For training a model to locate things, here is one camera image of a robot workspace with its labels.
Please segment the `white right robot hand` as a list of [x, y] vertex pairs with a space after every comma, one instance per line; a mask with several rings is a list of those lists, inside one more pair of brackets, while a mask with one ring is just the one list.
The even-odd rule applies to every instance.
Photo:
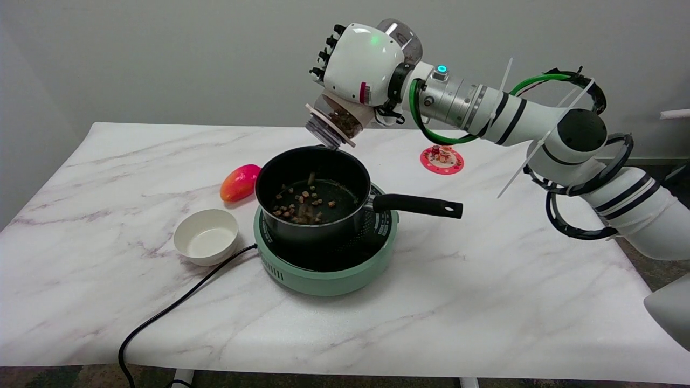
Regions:
[[309, 73], [339, 98], [393, 109], [422, 54], [419, 37], [400, 20], [385, 19], [377, 27], [336, 24]]

